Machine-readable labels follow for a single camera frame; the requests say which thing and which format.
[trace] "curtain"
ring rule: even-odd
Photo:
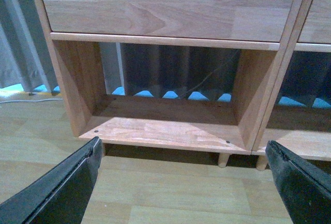
[[[0,88],[57,86],[33,0],[0,0]]]
[[[308,107],[316,98],[331,104],[331,53],[294,52],[278,99],[282,96]]]
[[[193,91],[209,100],[231,93],[240,50],[150,44],[101,43],[107,93],[124,87],[125,95],[149,91],[161,98]]]

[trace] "drawer front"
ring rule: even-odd
[[[44,0],[54,32],[280,40],[292,0]]]
[[[299,42],[331,44],[331,0],[313,0]]]

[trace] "white cable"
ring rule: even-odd
[[[42,99],[42,100],[10,100],[10,101],[0,101],[2,103],[11,103],[11,102],[42,102],[42,101],[61,101],[62,98],[49,98],[49,99]]]
[[[215,70],[213,70],[212,72],[210,72],[199,84],[197,84],[196,86],[194,86],[193,88],[189,89],[188,91],[186,91],[185,93],[181,94],[180,96],[177,96],[175,99],[181,99],[183,96],[185,96],[187,93],[194,91],[196,88],[198,88],[201,84],[203,84],[215,71],[225,67],[226,65],[228,65],[228,63],[239,53],[240,50],[237,50],[228,60],[226,60],[225,63],[221,64],[219,67],[217,67]]]

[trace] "shelf board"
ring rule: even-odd
[[[305,159],[331,161],[331,110],[276,106],[253,155],[265,155],[269,140],[276,140]]]
[[[59,33],[51,32],[53,40],[71,41],[93,41],[93,42],[121,42],[136,44],[159,44],[169,46],[191,46],[191,47],[216,47],[232,49],[252,49],[277,51],[278,42],[265,41],[243,41],[224,39],[199,39],[199,38],[177,38],[177,37],[156,37],[137,35],[115,35],[115,34],[84,34],[84,33]]]
[[[297,43],[294,50],[304,52],[331,52],[331,44]]]
[[[251,153],[224,102],[105,96],[80,138],[94,136],[112,144]]]

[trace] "wooden floor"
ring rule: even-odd
[[[0,202],[85,143],[62,101],[0,104],[0,133]],[[233,156],[221,169],[217,154],[108,145],[83,223],[292,223],[271,171],[246,168],[252,159]]]

